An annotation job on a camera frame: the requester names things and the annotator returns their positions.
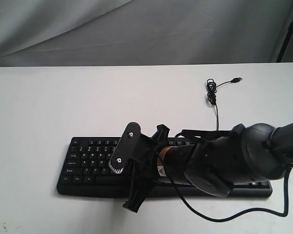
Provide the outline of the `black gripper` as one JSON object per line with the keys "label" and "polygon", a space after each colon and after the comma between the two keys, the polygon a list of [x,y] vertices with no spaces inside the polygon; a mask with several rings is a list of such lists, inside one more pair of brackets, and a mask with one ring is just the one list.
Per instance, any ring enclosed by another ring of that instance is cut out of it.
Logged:
{"label": "black gripper", "polygon": [[153,136],[141,133],[138,124],[126,126],[122,139],[125,141],[130,167],[130,189],[123,207],[137,213],[149,193],[156,186],[158,151],[167,145],[169,128],[163,124],[157,126]]}

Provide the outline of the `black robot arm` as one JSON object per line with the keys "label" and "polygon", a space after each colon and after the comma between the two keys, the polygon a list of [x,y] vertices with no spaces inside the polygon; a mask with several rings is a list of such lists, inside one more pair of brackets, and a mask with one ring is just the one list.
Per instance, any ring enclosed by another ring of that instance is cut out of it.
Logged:
{"label": "black robot arm", "polygon": [[153,136],[130,123],[121,141],[132,162],[129,196],[123,207],[137,212],[157,183],[194,187],[227,197],[237,184],[289,179],[293,168],[293,123],[273,127],[258,123],[229,131],[182,130],[189,144],[170,145],[169,128],[157,126]]}

